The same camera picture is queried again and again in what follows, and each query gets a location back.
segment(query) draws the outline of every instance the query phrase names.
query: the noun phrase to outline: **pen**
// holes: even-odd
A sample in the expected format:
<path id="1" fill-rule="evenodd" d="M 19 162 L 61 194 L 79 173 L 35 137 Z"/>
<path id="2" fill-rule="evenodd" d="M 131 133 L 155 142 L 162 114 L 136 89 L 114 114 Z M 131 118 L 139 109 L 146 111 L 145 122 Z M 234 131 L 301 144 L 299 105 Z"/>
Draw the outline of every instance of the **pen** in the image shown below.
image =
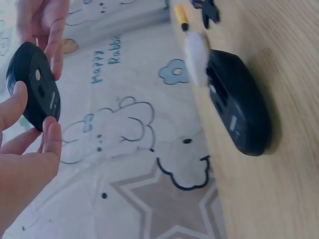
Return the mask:
<path id="1" fill-rule="evenodd" d="M 176 18 L 181 26 L 181 29 L 184 32 L 187 32 L 188 31 L 188 21 L 187 21 L 186 13 L 184 11 L 183 6 L 182 5 L 175 5 L 174 12 L 175 12 Z"/>

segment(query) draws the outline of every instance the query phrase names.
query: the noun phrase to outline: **hand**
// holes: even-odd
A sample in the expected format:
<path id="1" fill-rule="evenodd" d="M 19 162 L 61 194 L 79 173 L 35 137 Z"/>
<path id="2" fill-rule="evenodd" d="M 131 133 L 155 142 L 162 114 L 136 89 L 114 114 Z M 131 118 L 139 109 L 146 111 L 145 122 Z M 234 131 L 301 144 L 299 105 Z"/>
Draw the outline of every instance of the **hand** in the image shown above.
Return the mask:
<path id="1" fill-rule="evenodd" d="M 69 0 L 18 0 L 17 33 L 20 43 L 32 42 L 44 51 L 56 80 L 63 67 L 62 34 Z"/>
<path id="2" fill-rule="evenodd" d="M 2 131 L 17 122 L 26 103 L 26 85 L 18 81 L 13 96 L 0 104 L 0 144 Z M 40 134 L 36 129 L 30 129 L 0 148 L 0 239 L 57 174 L 62 137 L 60 124 L 55 118 L 48 117 L 43 122 L 38 152 L 22 155 Z"/>

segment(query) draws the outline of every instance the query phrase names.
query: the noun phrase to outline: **computer mouse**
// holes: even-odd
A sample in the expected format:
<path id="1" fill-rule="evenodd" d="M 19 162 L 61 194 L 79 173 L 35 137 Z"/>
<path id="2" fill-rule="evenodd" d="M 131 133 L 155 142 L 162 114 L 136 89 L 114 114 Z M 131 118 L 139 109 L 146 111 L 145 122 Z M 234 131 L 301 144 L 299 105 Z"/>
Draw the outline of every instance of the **computer mouse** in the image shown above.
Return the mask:
<path id="1" fill-rule="evenodd" d="M 6 87 L 12 96 L 17 81 L 23 81 L 28 91 L 24 117 L 40 132 L 48 116 L 60 118 L 60 93 L 44 52 L 31 42 L 22 44 L 8 66 Z"/>

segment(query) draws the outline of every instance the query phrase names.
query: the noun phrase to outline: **wooden table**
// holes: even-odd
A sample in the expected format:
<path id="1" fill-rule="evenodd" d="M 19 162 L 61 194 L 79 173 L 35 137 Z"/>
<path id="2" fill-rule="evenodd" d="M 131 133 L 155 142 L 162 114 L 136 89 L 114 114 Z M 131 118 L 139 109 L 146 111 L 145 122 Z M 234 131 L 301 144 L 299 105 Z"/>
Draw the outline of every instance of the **wooden table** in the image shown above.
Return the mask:
<path id="1" fill-rule="evenodd" d="M 183 4 L 190 30 L 240 56 L 264 95 L 274 138 L 260 157 L 234 146 L 208 88 L 193 86 L 212 156 L 229 239 L 319 238 L 319 1 L 216 0 L 221 22 L 203 27 Z M 184 33 L 171 20 L 182 47 Z"/>

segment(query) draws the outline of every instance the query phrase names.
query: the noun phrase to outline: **star pattern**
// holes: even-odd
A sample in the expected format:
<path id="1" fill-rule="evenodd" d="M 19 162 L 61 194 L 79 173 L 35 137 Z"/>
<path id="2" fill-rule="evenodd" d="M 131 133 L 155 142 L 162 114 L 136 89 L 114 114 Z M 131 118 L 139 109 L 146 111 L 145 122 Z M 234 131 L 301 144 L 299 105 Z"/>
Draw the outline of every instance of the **star pattern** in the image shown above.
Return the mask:
<path id="1" fill-rule="evenodd" d="M 111 186 L 141 214 L 140 239 L 220 239 L 211 205 L 218 197 L 214 178 L 201 189 L 183 191 L 156 163 L 149 174 Z"/>

